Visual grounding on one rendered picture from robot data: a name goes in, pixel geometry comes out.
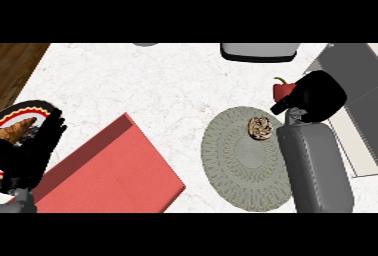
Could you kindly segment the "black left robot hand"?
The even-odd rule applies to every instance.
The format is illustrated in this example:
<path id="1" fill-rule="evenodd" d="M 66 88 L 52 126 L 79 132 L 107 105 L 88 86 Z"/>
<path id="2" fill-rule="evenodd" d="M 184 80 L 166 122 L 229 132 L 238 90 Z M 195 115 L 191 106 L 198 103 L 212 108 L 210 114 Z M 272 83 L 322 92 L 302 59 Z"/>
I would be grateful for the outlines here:
<path id="1" fill-rule="evenodd" d="M 11 194 L 12 190 L 35 189 L 42 181 L 52 152 L 67 130 L 63 111 L 55 108 L 48 116 L 39 132 L 21 147 L 15 147 L 0 139 L 0 171 L 4 179 L 0 192 Z"/>

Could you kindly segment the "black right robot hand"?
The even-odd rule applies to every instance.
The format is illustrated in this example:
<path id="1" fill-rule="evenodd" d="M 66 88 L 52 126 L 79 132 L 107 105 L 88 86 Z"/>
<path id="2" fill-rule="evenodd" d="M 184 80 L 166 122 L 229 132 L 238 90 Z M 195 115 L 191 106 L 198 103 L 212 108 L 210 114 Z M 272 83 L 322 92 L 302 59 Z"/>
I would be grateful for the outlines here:
<path id="1" fill-rule="evenodd" d="M 302 120 L 306 123 L 322 122 L 340 110 L 348 102 L 348 93 L 333 76 L 322 70 L 314 71 L 294 83 L 296 88 L 275 105 L 275 115 L 291 108 L 306 111 Z"/>

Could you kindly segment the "red bell pepper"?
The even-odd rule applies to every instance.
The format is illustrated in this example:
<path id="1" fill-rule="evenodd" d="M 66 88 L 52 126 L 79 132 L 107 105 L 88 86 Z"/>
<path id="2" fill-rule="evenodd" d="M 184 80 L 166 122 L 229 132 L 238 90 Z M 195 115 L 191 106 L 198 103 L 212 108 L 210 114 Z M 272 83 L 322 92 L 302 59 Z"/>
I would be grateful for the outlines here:
<path id="1" fill-rule="evenodd" d="M 274 85 L 274 100 L 280 102 L 281 99 L 291 94 L 296 84 L 288 83 L 281 77 L 277 77 L 277 80 L 280 81 L 280 84 Z"/>

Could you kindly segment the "grey tiered shelf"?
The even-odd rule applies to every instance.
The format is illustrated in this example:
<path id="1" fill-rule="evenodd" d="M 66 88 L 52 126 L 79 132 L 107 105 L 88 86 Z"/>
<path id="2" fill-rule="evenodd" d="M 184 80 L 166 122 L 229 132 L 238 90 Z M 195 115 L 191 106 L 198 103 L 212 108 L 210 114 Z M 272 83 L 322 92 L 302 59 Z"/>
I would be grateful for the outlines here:
<path id="1" fill-rule="evenodd" d="M 306 69 L 324 70 L 348 93 L 330 118 L 353 176 L 378 175 L 378 53 L 376 44 L 330 43 Z"/>

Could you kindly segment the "round grey woven placemat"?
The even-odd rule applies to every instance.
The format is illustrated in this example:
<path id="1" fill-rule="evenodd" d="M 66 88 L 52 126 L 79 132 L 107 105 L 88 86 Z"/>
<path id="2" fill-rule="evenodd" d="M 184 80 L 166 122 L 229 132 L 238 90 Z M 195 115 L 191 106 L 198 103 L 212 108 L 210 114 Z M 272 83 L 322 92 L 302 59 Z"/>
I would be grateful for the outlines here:
<path id="1" fill-rule="evenodd" d="M 257 117 L 272 124 L 266 140 L 253 139 L 249 133 L 250 120 Z M 201 160 L 210 184 L 221 197 L 247 211 L 278 209 L 293 195 L 277 137 L 281 126 L 268 112 L 240 106 L 221 112 L 206 128 Z"/>

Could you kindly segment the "brown croissant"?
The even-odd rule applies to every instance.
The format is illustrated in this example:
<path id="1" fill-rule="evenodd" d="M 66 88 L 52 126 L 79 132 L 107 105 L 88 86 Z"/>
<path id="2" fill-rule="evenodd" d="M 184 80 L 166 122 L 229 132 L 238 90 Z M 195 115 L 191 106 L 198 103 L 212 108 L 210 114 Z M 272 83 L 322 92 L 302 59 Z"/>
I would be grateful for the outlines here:
<path id="1" fill-rule="evenodd" d="M 23 138 L 36 121 L 37 118 L 32 117 L 17 122 L 9 127 L 0 128 L 0 139 L 6 140 L 11 144 L 15 144 Z"/>

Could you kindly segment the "black patterned plate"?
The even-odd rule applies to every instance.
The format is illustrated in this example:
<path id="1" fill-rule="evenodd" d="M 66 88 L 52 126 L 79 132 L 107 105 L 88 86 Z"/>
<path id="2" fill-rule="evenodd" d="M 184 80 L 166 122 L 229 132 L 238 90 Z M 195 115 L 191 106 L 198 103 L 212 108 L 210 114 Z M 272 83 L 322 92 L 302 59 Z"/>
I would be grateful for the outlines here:
<path id="1" fill-rule="evenodd" d="M 36 118 L 35 126 L 40 127 L 57 106 L 45 100 L 29 100 L 0 111 L 0 128 L 12 126 L 27 118 Z"/>

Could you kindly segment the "brown cookie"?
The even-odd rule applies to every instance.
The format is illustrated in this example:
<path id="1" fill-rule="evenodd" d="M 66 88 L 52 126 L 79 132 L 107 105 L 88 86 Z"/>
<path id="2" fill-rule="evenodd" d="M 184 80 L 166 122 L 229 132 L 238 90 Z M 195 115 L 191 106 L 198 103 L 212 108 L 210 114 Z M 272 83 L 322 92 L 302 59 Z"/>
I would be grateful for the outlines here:
<path id="1" fill-rule="evenodd" d="M 249 134 L 256 140 L 266 140 L 271 138 L 274 127 L 268 117 L 255 117 L 249 121 Z"/>

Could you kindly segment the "red rectangular tray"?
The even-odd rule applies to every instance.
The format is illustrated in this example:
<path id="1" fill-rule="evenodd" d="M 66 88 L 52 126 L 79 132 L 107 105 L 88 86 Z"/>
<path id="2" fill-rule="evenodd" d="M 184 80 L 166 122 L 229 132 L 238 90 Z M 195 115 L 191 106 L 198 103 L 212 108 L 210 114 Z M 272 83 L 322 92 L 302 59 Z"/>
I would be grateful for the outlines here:
<path id="1" fill-rule="evenodd" d="M 185 184 L 129 115 L 48 171 L 35 189 L 42 213 L 161 213 Z"/>

